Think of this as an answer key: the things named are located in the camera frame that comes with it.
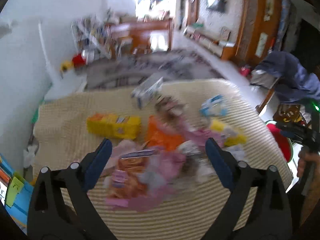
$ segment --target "yellow snack box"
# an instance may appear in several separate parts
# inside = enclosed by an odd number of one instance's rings
[[[140,132],[141,119],[138,116],[119,116],[116,114],[94,114],[87,118],[89,133],[106,138],[134,140]]]
[[[247,142],[247,137],[240,129],[233,128],[217,118],[211,119],[210,130],[220,132],[222,136],[226,137],[224,142],[226,147],[237,144],[245,144]]]

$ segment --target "beige tablecloth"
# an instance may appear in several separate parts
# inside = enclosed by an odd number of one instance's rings
[[[97,148],[102,138],[89,134],[85,124],[86,118],[95,112],[139,115],[142,133],[138,141],[142,142],[148,117],[155,113],[154,104],[150,103],[143,110],[135,108],[130,98],[131,91],[132,88],[124,88],[81,93],[41,106],[35,126],[40,148],[36,155],[34,175],[37,176],[43,166],[51,170],[64,169]],[[222,119],[243,129],[248,138],[244,149],[249,165],[265,169],[274,164],[278,167],[285,188],[290,185],[290,170],[274,138],[230,82],[213,79],[167,83],[163,87],[163,94],[187,103],[187,116],[194,125],[200,123],[201,103],[217,94],[225,95],[229,112]],[[198,240],[213,223],[229,196],[229,191],[222,187],[218,177],[213,176],[208,182],[179,194],[151,211],[111,211],[104,203],[106,189],[102,182],[103,178],[88,192],[88,196],[118,239]],[[63,191],[63,195],[66,204],[71,205],[68,194]],[[253,189],[236,228],[244,226],[254,197]]]

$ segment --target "tile floor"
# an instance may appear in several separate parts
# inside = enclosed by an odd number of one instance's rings
[[[255,107],[259,105],[265,98],[267,94],[267,89],[251,86],[249,80],[240,75],[238,68],[235,64],[233,64],[230,61],[221,61],[217,56],[212,55],[206,49],[202,48],[190,39],[184,37],[181,32],[174,32],[173,48],[185,48],[197,51],[198,54],[203,56],[206,60],[208,60],[211,63],[214,69],[219,71],[226,79],[233,82],[239,88],[244,100],[251,105],[252,109],[255,109]],[[272,120],[272,116],[277,110],[278,105],[278,98],[276,96],[273,96],[273,98],[267,105],[265,113],[260,116],[261,119],[264,122]],[[301,145],[297,145],[294,147],[293,160],[288,164],[294,177],[293,181],[295,182],[297,180],[297,164],[299,159],[298,153],[300,149]]]

